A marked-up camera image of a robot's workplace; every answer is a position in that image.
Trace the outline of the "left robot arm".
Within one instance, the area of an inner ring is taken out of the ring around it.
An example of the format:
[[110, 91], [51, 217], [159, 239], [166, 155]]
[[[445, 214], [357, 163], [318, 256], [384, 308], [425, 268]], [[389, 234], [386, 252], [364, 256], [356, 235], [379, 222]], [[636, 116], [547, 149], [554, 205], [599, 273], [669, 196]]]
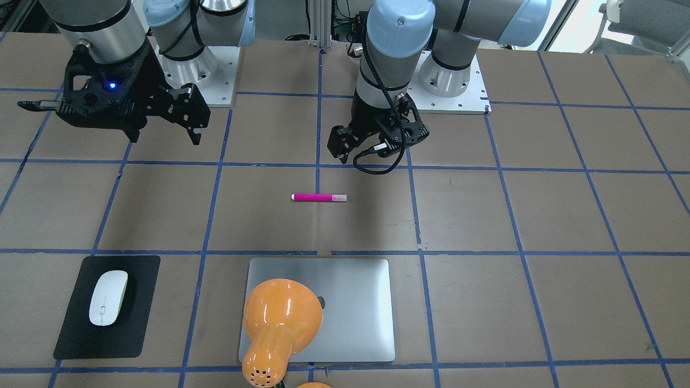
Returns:
[[327, 148], [343, 164], [365, 140], [378, 143], [353, 157], [396, 155], [430, 133], [409, 94], [412, 81], [453, 99], [471, 84], [482, 40], [530, 46], [547, 22], [550, 1], [374, 1], [361, 29], [362, 57], [347, 126], [333, 126]]

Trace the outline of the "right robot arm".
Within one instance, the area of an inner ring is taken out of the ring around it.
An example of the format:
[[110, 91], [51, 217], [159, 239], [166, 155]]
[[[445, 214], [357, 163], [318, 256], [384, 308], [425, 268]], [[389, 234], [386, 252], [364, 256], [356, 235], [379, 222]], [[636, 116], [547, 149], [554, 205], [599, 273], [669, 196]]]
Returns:
[[210, 88], [226, 69], [212, 47], [254, 42], [253, 1], [42, 1], [72, 45], [60, 99], [19, 101], [77, 128], [116, 129], [135, 143], [148, 117], [182, 126], [199, 145]]

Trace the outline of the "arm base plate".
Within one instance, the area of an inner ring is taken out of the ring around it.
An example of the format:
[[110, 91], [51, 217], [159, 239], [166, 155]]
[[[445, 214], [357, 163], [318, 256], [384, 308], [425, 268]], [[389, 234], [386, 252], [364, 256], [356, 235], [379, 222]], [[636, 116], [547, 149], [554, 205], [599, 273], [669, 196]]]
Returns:
[[207, 46], [199, 56], [175, 61], [157, 54], [163, 75], [170, 86], [182, 88], [193, 83], [209, 107], [232, 106], [239, 71], [241, 47]]
[[477, 57], [460, 71], [440, 67], [422, 51], [408, 93], [421, 113], [488, 114], [492, 111]]

